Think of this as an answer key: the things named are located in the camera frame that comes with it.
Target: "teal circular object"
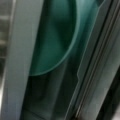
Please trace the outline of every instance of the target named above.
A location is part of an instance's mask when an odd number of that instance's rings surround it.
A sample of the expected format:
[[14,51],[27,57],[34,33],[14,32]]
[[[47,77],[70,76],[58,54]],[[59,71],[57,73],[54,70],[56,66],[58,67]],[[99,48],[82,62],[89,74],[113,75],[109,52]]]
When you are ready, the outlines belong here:
[[45,74],[69,55],[79,26],[79,0],[48,0],[44,3],[30,76]]

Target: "glass pane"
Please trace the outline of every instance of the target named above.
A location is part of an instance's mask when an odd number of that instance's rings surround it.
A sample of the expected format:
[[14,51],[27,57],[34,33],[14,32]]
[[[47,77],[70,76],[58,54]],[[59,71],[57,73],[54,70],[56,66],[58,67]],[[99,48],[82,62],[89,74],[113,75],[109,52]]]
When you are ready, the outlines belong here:
[[[61,32],[59,32],[60,33],[59,36],[60,37],[62,36],[63,40],[67,40],[66,38],[71,37],[72,31],[74,31],[74,25],[68,26],[67,23],[72,23],[71,22],[72,18],[69,21],[68,19],[70,16],[66,18],[66,16],[64,16],[65,14],[62,14],[61,12],[63,12],[62,9],[64,9],[65,7],[64,5],[68,3],[71,3],[70,4],[71,9],[74,10],[74,3],[71,2],[72,0],[61,1],[64,1],[63,5],[54,4],[55,0],[45,2],[42,20],[45,20],[46,22],[43,21],[40,23],[40,25],[42,25],[42,30],[40,29],[38,31],[38,38],[40,37],[39,35],[46,34],[46,31],[48,30],[46,28],[46,24],[49,23],[48,20],[46,19],[48,19],[48,16],[50,15],[49,12],[51,11],[51,9],[59,11],[59,14],[56,14],[55,16],[56,18],[54,19],[61,19],[60,15],[63,15],[62,20],[64,20],[64,22],[60,21],[58,23],[59,30],[60,31],[62,30]],[[87,46],[87,42],[89,40],[89,36],[92,32],[92,28],[94,26],[97,13],[99,10],[99,2],[97,0],[90,1],[79,0],[79,2],[80,2],[79,14],[81,15],[81,24],[79,34],[76,39],[76,43],[69,56],[66,57],[66,59],[63,62],[61,62],[56,68],[52,69],[52,71],[45,74],[34,75],[29,77],[21,120],[63,120],[67,114],[76,85],[79,82],[77,78],[78,67],[82,59],[84,50]],[[66,49],[69,47],[68,42],[66,42],[65,47]],[[33,60],[35,59],[34,58],[36,56],[35,54],[38,52],[39,49],[40,46],[39,47],[37,46],[37,48],[35,48]]]

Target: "dark green surface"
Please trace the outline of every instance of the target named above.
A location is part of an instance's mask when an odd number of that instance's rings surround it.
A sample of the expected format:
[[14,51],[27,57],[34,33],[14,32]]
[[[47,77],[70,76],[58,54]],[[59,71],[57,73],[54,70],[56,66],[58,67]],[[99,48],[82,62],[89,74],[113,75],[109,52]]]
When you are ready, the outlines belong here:
[[76,40],[75,7],[72,0],[45,1],[30,76],[54,69],[69,54]]

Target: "metal frame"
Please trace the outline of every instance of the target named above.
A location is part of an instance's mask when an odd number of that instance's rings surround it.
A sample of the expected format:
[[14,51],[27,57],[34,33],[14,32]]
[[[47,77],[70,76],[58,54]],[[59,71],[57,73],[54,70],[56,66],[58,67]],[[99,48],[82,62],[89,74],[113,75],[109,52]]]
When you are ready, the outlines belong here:
[[10,28],[3,81],[2,120],[19,120],[34,51],[43,0],[12,0],[14,18]]
[[112,31],[108,35],[108,42],[106,43],[106,46],[104,46],[105,48],[102,48],[104,51],[102,51],[103,53],[100,56],[99,63],[97,63],[97,68],[95,71],[92,71],[94,74],[92,74],[91,85],[87,89],[86,98],[82,102],[77,114],[79,119],[96,119],[116,71],[120,65],[120,15],[118,11],[117,18],[115,19],[116,21],[112,22],[112,25],[114,26],[112,29],[110,28]]

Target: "vertical metal rail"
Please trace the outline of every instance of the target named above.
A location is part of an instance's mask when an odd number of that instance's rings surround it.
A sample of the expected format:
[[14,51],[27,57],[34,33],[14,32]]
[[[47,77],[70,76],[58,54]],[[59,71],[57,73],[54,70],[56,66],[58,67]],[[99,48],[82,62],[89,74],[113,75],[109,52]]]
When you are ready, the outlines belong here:
[[2,57],[5,58],[5,62],[1,77],[2,87],[0,88],[0,90],[2,89],[0,91],[1,120],[20,119],[43,1],[0,1],[0,5],[2,5],[2,2],[11,5],[9,28],[6,30],[8,32],[6,41],[8,42],[5,57]]

